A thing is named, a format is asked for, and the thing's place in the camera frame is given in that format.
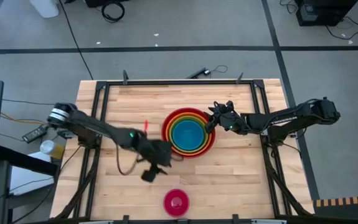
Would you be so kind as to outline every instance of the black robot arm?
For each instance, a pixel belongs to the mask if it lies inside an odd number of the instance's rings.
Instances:
[[[52,128],[67,129],[78,136],[79,145],[97,148],[99,136],[112,139],[119,147],[137,152],[142,159],[151,164],[142,179],[152,182],[156,174],[163,170],[158,165],[170,167],[172,143],[159,139],[148,139],[146,133],[133,128],[117,128],[96,118],[87,116],[83,111],[70,103],[56,103],[47,122]]]
[[[226,105],[214,102],[214,107],[209,108],[213,114],[204,112],[209,119],[205,125],[207,133],[211,133],[216,125],[221,125],[226,131],[246,135],[261,134],[266,131],[268,142],[280,143],[290,133],[297,132],[314,124],[333,124],[340,117],[335,104],[326,97],[322,100],[312,99],[298,106],[270,114],[238,114],[234,110],[233,102]]]

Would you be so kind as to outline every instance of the blue bowl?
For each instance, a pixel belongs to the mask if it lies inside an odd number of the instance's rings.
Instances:
[[[173,127],[172,138],[179,148],[194,150],[204,141],[204,130],[195,121],[184,120]]]

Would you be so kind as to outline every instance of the wooden tabletop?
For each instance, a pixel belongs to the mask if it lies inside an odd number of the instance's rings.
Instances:
[[[286,101],[279,79],[265,79],[265,90],[270,111],[285,109]],[[96,81],[82,81],[76,105],[91,113]],[[98,114],[101,112],[103,94],[100,94]],[[193,107],[207,111],[213,102],[232,100],[238,113],[254,113],[250,88],[245,85],[154,85],[112,86],[108,98],[106,122],[114,126],[143,129],[148,119],[149,138],[161,138],[161,125],[172,111]],[[287,138],[285,143],[297,147],[296,141]],[[64,161],[77,148],[77,140],[67,141]],[[287,146],[279,147],[286,185],[303,207],[314,213],[306,177],[299,152]],[[216,128],[212,149],[195,159],[172,161],[169,175],[159,175],[150,184],[141,180],[141,173],[149,167],[140,163],[128,176],[119,174],[116,167],[116,149],[112,140],[103,138],[97,182],[92,207],[92,220],[121,220],[129,215],[131,220],[172,219],[163,209],[166,192],[179,188],[187,192],[190,209],[183,218],[216,219],[273,218],[266,170],[257,135],[246,136]],[[126,170],[136,154],[120,150],[120,164]],[[78,187],[83,150],[80,150],[61,172],[50,217],[58,215],[68,204]],[[280,211],[283,213],[281,193],[276,187]],[[85,203],[81,214],[84,215]]]

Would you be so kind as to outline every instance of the orange striped tape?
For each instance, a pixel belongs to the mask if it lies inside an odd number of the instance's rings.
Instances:
[[[314,203],[314,206],[316,206],[316,207],[356,205],[356,204],[358,204],[358,197],[319,199],[319,200],[314,200],[313,203]]]

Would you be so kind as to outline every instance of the concrete floor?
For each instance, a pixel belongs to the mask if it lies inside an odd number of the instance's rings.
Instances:
[[[278,0],[267,0],[281,46],[349,46],[331,37],[325,27],[299,27]],[[81,48],[246,45],[273,46],[261,0],[131,0],[123,3],[126,15],[109,24],[83,1],[66,4],[68,18]],[[358,4],[349,13],[358,22]],[[358,26],[343,22],[331,28],[346,36]],[[358,36],[351,46],[358,45]],[[4,0],[0,7],[0,49],[75,48],[67,21],[60,15],[41,18],[29,1]],[[95,79],[184,78],[202,67],[227,65],[225,74],[213,78],[281,78],[272,50],[216,50],[175,52],[84,53]],[[309,98],[335,102],[342,118],[332,126],[308,129],[306,143],[320,198],[358,195],[358,51],[283,52],[297,103]],[[44,103],[74,102],[80,80],[88,80],[78,53],[0,55],[0,80],[4,97]],[[51,106],[3,102],[2,111],[13,118],[45,120]],[[1,120],[0,133],[20,138],[34,129],[31,124]],[[44,139],[51,139],[49,133]],[[0,145],[25,154],[39,150],[31,144],[0,137]],[[33,208],[45,189],[22,198],[30,205],[14,210],[16,219]],[[23,223],[48,218],[51,195]]]

